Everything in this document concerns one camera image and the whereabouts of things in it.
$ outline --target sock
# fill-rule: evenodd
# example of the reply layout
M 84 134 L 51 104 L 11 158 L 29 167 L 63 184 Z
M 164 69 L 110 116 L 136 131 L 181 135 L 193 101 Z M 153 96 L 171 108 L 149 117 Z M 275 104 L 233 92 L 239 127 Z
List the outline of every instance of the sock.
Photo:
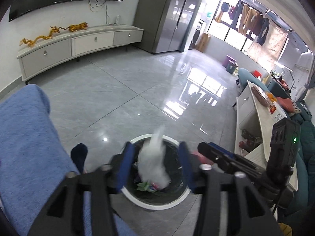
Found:
M 71 159 L 79 172 L 83 173 L 84 162 L 88 155 L 88 148 L 85 144 L 78 144 L 71 150 Z

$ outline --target blue gripper pad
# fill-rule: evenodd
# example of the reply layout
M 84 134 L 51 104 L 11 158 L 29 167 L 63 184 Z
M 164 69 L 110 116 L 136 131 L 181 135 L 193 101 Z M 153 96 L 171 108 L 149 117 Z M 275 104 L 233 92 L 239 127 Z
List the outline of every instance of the blue gripper pad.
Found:
M 120 192 L 120 190 L 123 188 L 123 186 L 127 182 L 127 179 L 130 173 L 130 168 L 133 162 L 134 145 L 131 144 L 130 142 L 127 142 L 122 155 L 123 155 L 123 158 L 120 163 L 119 171 L 116 176 L 117 192 Z
M 234 153 L 231 153 L 231 152 L 225 150 L 224 148 L 222 148 L 222 147 L 216 145 L 216 144 L 213 143 L 213 142 L 208 143 L 208 145 L 211 146 L 211 147 L 213 147 L 214 149 L 217 149 L 217 150 L 220 151 L 221 153 L 226 154 L 226 155 L 229 156 L 231 159 L 234 159 Z
M 193 158 L 196 156 L 189 153 L 187 145 L 185 142 L 181 142 L 179 144 L 178 156 L 179 156 L 179 161 L 180 161 L 181 166 L 182 166 L 184 181 L 186 182 L 187 186 L 192 191 L 194 191 L 196 186 L 195 186 L 194 179 L 193 179 L 193 166 L 192 166 L 191 162 L 192 162 Z

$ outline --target tile floor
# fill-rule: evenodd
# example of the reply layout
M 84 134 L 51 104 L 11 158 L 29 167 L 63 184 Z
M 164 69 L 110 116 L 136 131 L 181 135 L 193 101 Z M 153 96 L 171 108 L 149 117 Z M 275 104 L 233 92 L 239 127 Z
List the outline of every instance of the tile floor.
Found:
M 161 125 L 165 135 L 186 141 L 191 150 L 202 141 L 233 150 L 232 105 L 239 95 L 235 80 L 219 62 L 197 50 L 152 55 L 129 46 L 127 52 L 120 47 L 66 62 L 31 82 L 49 96 L 51 119 L 67 153 L 78 143 L 88 146 L 85 166 L 92 171 L 119 153 L 126 141 Z M 155 212 L 122 195 L 112 201 L 141 236 L 188 236 L 199 199 L 189 195 L 178 206 Z

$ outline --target blue towel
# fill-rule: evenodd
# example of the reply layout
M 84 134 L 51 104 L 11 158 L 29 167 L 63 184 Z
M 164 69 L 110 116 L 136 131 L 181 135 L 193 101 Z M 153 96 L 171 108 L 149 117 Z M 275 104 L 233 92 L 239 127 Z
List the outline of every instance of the blue towel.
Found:
M 59 141 L 50 118 L 50 104 L 37 85 L 27 85 L 0 105 L 0 197 L 20 236 L 69 171 L 77 169 Z M 85 235 L 91 236 L 88 196 Z M 117 216 L 120 236 L 135 235 Z

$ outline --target washing machine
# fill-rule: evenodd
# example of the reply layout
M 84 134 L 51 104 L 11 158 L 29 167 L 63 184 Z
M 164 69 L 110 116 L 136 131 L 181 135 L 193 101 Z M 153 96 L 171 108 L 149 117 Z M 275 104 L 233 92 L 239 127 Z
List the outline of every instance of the washing machine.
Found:
M 196 27 L 195 34 L 193 35 L 193 39 L 190 43 L 189 50 L 192 50 L 195 47 L 195 45 L 197 44 L 197 41 L 199 41 L 199 37 L 201 36 L 201 33 L 204 32 L 205 27 L 206 27 L 206 22 L 200 19 Z

